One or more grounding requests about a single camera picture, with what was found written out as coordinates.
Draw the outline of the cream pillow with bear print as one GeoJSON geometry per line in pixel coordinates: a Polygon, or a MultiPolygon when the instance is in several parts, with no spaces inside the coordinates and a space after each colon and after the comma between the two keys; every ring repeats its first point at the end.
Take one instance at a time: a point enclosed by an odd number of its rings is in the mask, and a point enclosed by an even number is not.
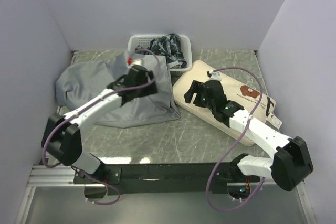
{"type": "MultiPolygon", "coordinates": [[[[182,108],[188,110],[189,112],[198,116],[212,126],[225,132],[230,137],[237,139],[240,136],[240,133],[238,131],[228,128],[223,123],[215,120],[209,109],[200,108],[192,103],[185,102],[184,94],[189,90],[192,81],[207,81],[207,72],[210,70],[213,70],[211,66],[200,60],[195,61],[192,64],[191,69],[182,74],[182,76],[173,85],[174,101],[182,108]]],[[[259,89],[251,88],[248,85],[236,79],[233,79],[224,73],[221,73],[220,75],[222,78],[221,84],[223,86],[224,93],[227,96],[227,99],[233,100],[242,105],[248,111],[251,111],[259,99],[259,89]]],[[[275,105],[275,100],[266,95],[266,92],[264,91],[261,104],[259,105],[258,109],[253,113],[254,117],[259,119],[263,123],[266,123],[266,121],[271,118],[271,116],[273,116],[275,105]]]]}

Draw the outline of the grey pillowcase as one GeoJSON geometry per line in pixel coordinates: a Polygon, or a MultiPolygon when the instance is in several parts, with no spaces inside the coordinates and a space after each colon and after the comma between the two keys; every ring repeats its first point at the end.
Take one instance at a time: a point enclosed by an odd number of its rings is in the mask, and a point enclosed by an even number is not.
{"type": "MultiPolygon", "coordinates": [[[[124,51],[113,59],[85,61],[69,66],[55,83],[59,106],[75,110],[96,97],[108,84],[128,72],[129,55],[129,51],[124,51]]],[[[141,64],[149,70],[160,66],[160,73],[156,77],[158,93],[134,99],[106,113],[95,124],[124,129],[178,120],[181,114],[174,102],[171,76],[165,58],[140,54],[133,58],[141,60],[141,64]]]]}

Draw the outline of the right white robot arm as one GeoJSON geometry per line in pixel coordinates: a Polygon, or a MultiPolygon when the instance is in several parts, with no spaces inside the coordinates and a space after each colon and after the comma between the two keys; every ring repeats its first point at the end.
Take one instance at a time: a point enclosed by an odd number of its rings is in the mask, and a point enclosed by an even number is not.
{"type": "Polygon", "coordinates": [[[306,142],[281,134],[249,114],[244,107],[226,98],[219,81],[192,81],[184,94],[186,103],[207,108],[216,121],[238,131],[262,148],[267,158],[241,154],[232,161],[230,175],[241,182],[247,176],[272,178],[285,191],[293,190],[313,172],[306,142]]]}

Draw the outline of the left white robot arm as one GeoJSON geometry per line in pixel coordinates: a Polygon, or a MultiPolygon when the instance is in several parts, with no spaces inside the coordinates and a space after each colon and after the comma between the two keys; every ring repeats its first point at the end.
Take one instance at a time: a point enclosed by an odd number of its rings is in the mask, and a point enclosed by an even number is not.
{"type": "Polygon", "coordinates": [[[49,153],[59,164],[76,168],[93,183],[106,177],[105,163],[82,148],[81,135],[108,112],[126,103],[158,92],[153,71],[140,65],[129,67],[128,73],[108,84],[96,97],[64,115],[49,116],[41,141],[42,162],[49,153]]]}

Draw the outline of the white plastic basket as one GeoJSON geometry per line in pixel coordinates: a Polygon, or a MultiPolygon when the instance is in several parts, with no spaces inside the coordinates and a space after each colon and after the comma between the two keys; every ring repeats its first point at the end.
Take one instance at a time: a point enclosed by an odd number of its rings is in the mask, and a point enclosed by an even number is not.
{"type": "MultiPolygon", "coordinates": [[[[150,41],[154,38],[162,37],[164,35],[156,34],[156,35],[133,35],[130,37],[128,42],[128,51],[135,51],[135,48],[140,45],[143,47],[148,47],[150,41]]],[[[170,69],[171,76],[179,77],[185,72],[189,71],[192,67],[192,49],[191,43],[187,36],[179,35],[181,38],[181,49],[184,55],[184,59],[187,61],[187,67],[183,69],[170,69]]]]}

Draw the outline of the dark patterned cloth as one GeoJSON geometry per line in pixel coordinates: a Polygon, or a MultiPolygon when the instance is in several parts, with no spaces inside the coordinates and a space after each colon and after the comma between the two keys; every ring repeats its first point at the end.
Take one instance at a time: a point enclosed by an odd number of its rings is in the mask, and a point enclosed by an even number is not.
{"type": "Polygon", "coordinates": [[[181,38],[177,34],[168,34],[162,37],[154,38],[150,41],[148,47],[138,45],[135,51],[140,50],[143,55],[150,54],[150,51],[156,55],[164,56],[170,69],[183,69],[187,67],[187,61],[181,49],[181,38]]]}

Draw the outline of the black base beam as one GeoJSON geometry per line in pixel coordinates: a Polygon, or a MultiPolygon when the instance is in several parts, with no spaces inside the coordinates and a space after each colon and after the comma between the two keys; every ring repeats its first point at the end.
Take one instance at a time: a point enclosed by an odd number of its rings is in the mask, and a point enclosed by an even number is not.
{"type": "Polygon", "coordinates": [[[123,194],[204,192],[214,163],[106,164],[91,179],[77,169],[74,184],[89,198],[123,194]]]}

